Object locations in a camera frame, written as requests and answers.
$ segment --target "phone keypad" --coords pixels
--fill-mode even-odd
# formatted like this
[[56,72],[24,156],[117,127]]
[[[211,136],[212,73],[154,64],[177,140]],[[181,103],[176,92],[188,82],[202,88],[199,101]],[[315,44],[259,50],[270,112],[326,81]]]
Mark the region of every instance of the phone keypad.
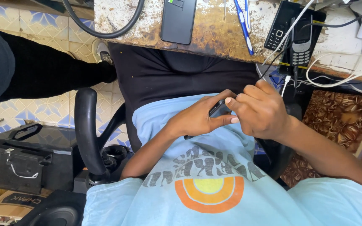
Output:
[[[278,45],[280,44],[280,42],[282,41],[284,37],[284,32],[281,30],[277,30],[277,29],[272,29],[272,31],[269,33],[268,35],[268,40],[266,41],[264,47],[266,49],[270,49],[270,50],[275,50]],[[282,44],[278,50],[278,52],[280,52],[283,48]]]

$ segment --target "hand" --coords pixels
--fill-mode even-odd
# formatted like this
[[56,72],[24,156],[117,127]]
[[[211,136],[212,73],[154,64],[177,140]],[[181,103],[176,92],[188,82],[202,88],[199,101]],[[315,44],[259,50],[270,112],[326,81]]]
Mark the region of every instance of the hand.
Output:
[[215,96],[204,96],[185,110],[178,112],[166,124],[167,130],[175,137],[190,135],[198,136],[210,133],[220,126],[237,123],[237,116],[223,115],[216,118],[209,117],[209,110],[222,99],[235,97],[235,93],[224,90]]
[[247,85],[244,93],[235,100],[227,98],[225,103],[237,114],[243,133],[249,136],[278,140],[292,124],[282,97],[264,80],[255,86]]

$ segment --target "brown patterned carpet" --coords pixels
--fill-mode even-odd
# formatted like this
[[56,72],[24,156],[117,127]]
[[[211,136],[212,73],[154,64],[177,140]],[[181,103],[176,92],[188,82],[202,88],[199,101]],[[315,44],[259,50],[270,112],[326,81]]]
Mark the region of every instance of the brown patterned carpet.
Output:
[[[362,96],[314,90],[303,123],[355,153],[362,140]],[[281,176],[289,187],[303,179],[319,177],[297,153]]]

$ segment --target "light blue t-shirt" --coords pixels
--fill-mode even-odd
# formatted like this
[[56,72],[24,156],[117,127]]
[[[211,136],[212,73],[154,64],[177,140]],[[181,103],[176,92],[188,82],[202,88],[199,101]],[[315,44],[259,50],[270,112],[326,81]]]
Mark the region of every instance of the light blue t-shirt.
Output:
[[[203,95],[161,100],[137,109],[142,144]],[[178,138],[148,177],[127,178],[87,192],[83,226],[358,226],[362,186],[317,178],[285,191],[252,162],[253,137],[240,124]]]

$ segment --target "blue toothbrush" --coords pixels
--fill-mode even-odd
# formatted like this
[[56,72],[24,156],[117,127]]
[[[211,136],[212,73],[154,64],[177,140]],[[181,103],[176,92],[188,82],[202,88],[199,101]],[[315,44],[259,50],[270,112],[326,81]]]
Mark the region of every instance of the blue toothbrush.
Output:
[[238,14],[238,18],[239,18],[241,27],[243,28],[243,33],[244,33],[245,41],[247,43],[249,54],[254,55],[254,50],[252,48],[251,40],[249,39],[247,26],[245,25],[244,13],[243,13],[243,11],[241,10],[241,8],[240,8],[240,6],[238,4],[238,1],[234,0],[234,3],[235,3],[235,6],[237,8],[237,14]]

